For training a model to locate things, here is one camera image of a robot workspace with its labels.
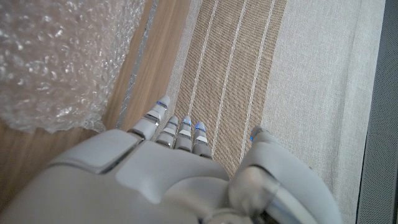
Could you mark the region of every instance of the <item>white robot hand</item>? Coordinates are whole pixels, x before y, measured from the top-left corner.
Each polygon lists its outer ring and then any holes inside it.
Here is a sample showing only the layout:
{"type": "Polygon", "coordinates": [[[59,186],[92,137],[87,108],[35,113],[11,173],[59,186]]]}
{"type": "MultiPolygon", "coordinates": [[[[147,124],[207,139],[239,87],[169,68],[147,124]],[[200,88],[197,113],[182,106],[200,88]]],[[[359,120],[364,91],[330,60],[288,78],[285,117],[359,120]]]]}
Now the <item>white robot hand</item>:
{"type": "Polygon", "coordinates": [[[191,137],[190,118],[173,116],[151,141],[169,103],[55,158],[0,223],[341,223],[322,180],[262,127],[232,180],[202,122],[191,137]]]}

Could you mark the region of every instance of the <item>wooden floor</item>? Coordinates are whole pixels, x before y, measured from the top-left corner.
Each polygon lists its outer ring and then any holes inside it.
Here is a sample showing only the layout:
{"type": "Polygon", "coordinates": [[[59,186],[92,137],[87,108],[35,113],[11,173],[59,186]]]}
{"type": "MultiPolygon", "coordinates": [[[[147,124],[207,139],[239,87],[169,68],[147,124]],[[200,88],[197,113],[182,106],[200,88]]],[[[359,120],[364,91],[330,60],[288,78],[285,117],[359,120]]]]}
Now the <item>wooden floor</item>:
{"type": "MultiPolygon", "coordinates": [[[[151,6],[152,1],[148,1],[103,116],[108,129],[114,128],[119,118],[151,6]]],[[[123,130],[129,129],[165,94],[189,6],[190,1],[159,1],[127,107],[123,130]]],[[[37,129],[34,134],[29,134],[10,129],[5,122],[0,121],[0,211],[49,160],[95,134],[94,131],[82,128],[54,134],[37,129]]]]}

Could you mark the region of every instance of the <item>striped fabric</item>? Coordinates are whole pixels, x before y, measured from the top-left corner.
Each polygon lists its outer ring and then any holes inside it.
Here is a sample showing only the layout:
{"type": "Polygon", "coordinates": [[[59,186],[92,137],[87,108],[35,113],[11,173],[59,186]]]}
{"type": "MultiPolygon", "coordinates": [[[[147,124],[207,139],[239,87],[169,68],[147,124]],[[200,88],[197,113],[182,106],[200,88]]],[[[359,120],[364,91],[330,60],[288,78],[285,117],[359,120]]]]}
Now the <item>striped fabric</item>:
{"type": "Polygon", "coordinates": [[[285,0],[202,2],[175,115],[203,121],[215,160],[233,174],[261,123],[285,0]]]}

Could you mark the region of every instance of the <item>bubble wrap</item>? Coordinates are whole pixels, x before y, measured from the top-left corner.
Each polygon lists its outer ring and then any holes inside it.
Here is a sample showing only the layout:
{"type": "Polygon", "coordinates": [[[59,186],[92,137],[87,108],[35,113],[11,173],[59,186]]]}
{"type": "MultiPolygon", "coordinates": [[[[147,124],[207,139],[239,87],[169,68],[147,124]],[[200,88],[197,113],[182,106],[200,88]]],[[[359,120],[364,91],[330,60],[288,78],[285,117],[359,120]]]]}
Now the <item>bubble wrap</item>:
{"type": "Polygon", "coordinates": [[[145,0],[0,1],[0,116],[50,133],[101,121],[145,0]]]}

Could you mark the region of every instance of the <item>robot finger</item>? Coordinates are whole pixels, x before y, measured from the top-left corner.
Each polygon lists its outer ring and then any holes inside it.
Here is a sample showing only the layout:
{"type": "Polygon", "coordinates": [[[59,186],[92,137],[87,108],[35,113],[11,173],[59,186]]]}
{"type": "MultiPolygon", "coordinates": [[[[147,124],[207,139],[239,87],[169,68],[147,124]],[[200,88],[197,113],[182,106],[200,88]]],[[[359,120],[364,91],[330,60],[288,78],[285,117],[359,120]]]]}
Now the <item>robot finger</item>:
{"type": "Polygon", "coordinates": [[[175,134],[177,133],[178,118],[173,116],[169,119],[163,131],[158,135],[156,142],[169,149],[173,147],[175,134]]]}
{"type": "Polygon", "coordinates": [[[146,140],[152,139],[169,104],[170,98],[163,96],[128,132],[138,134],[146,140]]]}
{"type": "Polygon", "coordinates": [[[207,145],[205,124],[201,121],[197,122],[197,124],[195,125],[192,152],[198,156],[213,159],[211,156],[210,148],[207,145]]]}
{"type": "Polygon", "coordinates": [[[178,129],[177,139],[175,140],[174,149],[182,149],[187,152],[192,152],[191,118],[189,116],[185,116],[182,119],[180,128],[178,129]]]}
{"type": "Polygon", "coordinates": [[[255,126],[250,133],[250,140],[253,143],[256,142],[273,142],[279,144],[278,139],[276,139],[266,128],[262,126],[255,126]]]}

